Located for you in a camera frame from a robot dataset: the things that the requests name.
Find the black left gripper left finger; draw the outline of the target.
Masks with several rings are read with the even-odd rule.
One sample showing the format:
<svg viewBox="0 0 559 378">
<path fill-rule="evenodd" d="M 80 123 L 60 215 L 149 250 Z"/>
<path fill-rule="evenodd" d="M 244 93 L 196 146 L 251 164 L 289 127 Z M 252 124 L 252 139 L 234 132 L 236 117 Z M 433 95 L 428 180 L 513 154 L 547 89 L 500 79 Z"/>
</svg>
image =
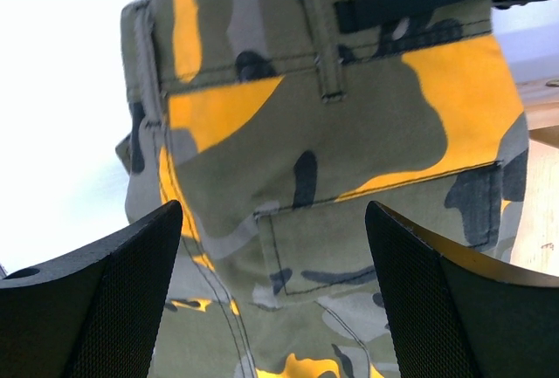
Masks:
<svg viewBox="0 0 559 378">
<path fill-rule="evenodd" d="M 3 377 L 145 377 L 181 236 L 171 201 L 1 280 Z"/>
</svg>

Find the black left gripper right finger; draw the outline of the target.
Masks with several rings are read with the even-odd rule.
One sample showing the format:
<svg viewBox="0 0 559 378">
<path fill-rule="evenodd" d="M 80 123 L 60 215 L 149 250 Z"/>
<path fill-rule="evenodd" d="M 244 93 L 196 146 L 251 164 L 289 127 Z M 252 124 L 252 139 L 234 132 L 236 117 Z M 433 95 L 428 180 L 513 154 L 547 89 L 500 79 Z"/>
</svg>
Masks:
<svg viewBox="0 0 559 378">
<path fill-rule="evenodd" d="M 369 203 L 369 247 L 403 377 L 556 377 L 558 278 Z"/>
</svg>

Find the camouflage yellow green trousers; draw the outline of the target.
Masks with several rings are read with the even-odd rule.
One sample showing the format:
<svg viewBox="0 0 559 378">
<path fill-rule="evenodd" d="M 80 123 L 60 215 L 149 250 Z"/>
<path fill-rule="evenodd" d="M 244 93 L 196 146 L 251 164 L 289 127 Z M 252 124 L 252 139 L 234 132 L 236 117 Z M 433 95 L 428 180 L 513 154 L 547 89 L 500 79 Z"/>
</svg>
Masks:
<svg viewBox="0 0 559 378">
<path fill-rule="evenodd" d="M 540 1 L 126 6 L 126 213 L 183 209 L 149 375 L 400 376 L 366 208 L 508 260 L 528 126 L 491 12 Z"/>
</svg>

